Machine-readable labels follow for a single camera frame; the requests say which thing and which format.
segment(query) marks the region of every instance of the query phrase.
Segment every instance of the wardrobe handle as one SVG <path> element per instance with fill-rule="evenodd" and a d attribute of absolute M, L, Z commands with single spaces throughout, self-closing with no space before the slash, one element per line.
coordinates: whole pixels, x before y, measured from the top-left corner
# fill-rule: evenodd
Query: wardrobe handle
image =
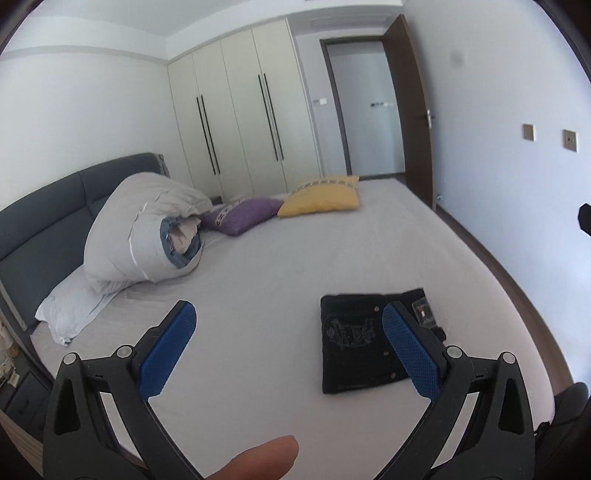
<path fill-rule="evenodd" d="M 216 167 L 213 166 L 212 151 L 209 150 L 209 142 L 207 141 L 207 134 L 205 133 L 205 123 L 203 122 L 203 115 L 201 113 L 201 105 L 199 105 L 199 97 L 197 97 L 197 107 L 199 108 L 199 118 L 201 119 L 201 128 L 203 128 L 203 136 L 205 137 L 205 144 L 207 145 L 207 153 L 209 153 L 209 161 L 212 163 L 213 174 L 217 175 Z"/>
<path fill-rule="evenodd" d="M 216 147 L 213 145 L 212 131 L 209 129 L 209 119 L 207 118 L 207 111 L 205 110 L 205 100 L 203 100 L 203 95 L 201 95 L 201 104 L 203 105 L 203 115 L 205 115 L 205 124 L 207 125 L 207 132 L 209 133 L 209 141 L 212 144 L 213 158 L 216 161 L 217 172 L 222 173 L 220 171 L 220 164 L 217 162 Z"/>
<path fill-rule="evenodd" d="M 275 159 L 279 161 L 279 156 L 277 155 L 277 147 L 275 146 L 275 135 L 273 135 L 273 127 L 271 126 L 271 118 L 269 117 L 269 109 L 267 108 L 267 101 L 265 100 L 265 91 L 262 88 L 262 80 L 261 76 L 259 75 L 259 85 L 261 86 L 261 95 L 262 95 L 262 102 L 265 104 L 265 113 L 267 114 L 267 122 L 269 123 L 269 131 L 271 132 L 271 140 L 273 141 L 273 150 L 275 150 Z"/>
<path fill-rule="evenodd" d="M 269 90 L 269 83 L 267 82 L 267 74 L 263 73 L 265 79 L 265 86 L 267 87 L 267 95 L 269 96 L 269 105 L 271 105 L 271 114 L 273 115 L 273 123 L 275 124 L 275 132 L 277 133 L 277 143 L 279 143 L 279 152 L 281 153 L 281 159 L 285 160 L 283 156 L 283 147 L 281 146 L 281 137 L 279 136 L 279 128 L 277 127 L 277 118 L 275 118 L 275 109 L 273 108 L 273 99 L 271 98 L 271 91 Z"/>

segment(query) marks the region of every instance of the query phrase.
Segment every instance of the wardrobe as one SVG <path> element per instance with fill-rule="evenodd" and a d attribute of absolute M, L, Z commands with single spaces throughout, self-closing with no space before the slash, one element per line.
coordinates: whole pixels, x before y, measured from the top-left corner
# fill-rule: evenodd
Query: wardrobe
<path fill-rule="evenodd" d="M 215 41 L 168 66 L 193 184 L 210 197 L 292 192 L 320 177 L 286 20 Z"/>

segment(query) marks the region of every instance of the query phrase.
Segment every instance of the embroidered design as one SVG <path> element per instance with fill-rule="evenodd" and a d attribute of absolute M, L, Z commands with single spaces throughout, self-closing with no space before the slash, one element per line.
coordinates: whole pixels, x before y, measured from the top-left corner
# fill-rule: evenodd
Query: embroidered design
<path fill-rule="evenodd" d="M 224 218 L 226 218 L 228 216 L 228 213 L 230 213 L 232 210 L 234 210 L 234 208 L 236 208 L 238 205 L 240 205 L 242 202 L 245 202 L 246 198 L 242 197 L 239 198 L 238 200 L 236 200 L 235 202 L 232 202 L 230 205 L 226 205 L 223 209 L 220 210 L 220 213 L 217 214 L 216 217 L 216 226 L 220 226 L 224 220 Z"/>
<path fill-rule="evenodd" d="M 350 189 L 354 189 L 355 185 L 353 185 L 351 182 L 348 181 L 344 181 L 344 180 L 335 180 L 335 179 L 322 179 L 322 180 L 315 180 L 315 181 L 311 181 L 306 183 L 305 185 L 302 185 L 301 187 L 298 187 L 294 193 L 297 193 L 301 190 L 304 190 L 308 187 L 314 187 L 316 185 L 342 185 L 344 187 L 348 187 Z"/>
<path fill-rule="evenodd" d="M 371 318 L 366 318 L 363 325 L 343 324 L 339 319 L 333 319 L 331 324 L 332 326 L 326 330 L 326 335 L 341 350 L 369 345 L 371 339 L 375 337 L 374 324 Z"/>

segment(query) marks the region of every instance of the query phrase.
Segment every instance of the drawer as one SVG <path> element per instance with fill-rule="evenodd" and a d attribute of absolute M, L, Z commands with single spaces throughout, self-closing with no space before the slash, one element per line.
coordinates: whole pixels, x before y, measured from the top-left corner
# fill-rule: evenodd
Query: drawer
<path fill-rule="evenodd" d="M 49 394 L 49 390 L 29 372 L 12 396 L 6 414 L 20 428 L 28 431 L 37 411 L 45 400 L 49 399 Z"/>
<path fill-rule="evenodd" d="M 39 440 L 41 443 L 43 442 L 43 431 L 45 430 L 45 420 L 47 419 L 48 407 L 49 396 L 47 396 L 46 399 L 43 400 L 43 403 L 41 403 L 41 405 L 37 409 L 37 413 L 35 413 L 33 421 L 27 429 L 27 433 Z"/>

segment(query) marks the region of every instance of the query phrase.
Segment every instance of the nightstand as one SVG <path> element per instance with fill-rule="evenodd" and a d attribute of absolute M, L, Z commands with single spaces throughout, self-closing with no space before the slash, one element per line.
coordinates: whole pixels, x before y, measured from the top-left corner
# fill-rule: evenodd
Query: nightstand
<path fill-rule="evenodd" d="M 51 385 L 22 351 L 14 358 L 14 364 L 20 377 L 16 387 L 8 382 L 0 387 L 0 409 L 42 442 Z"/>

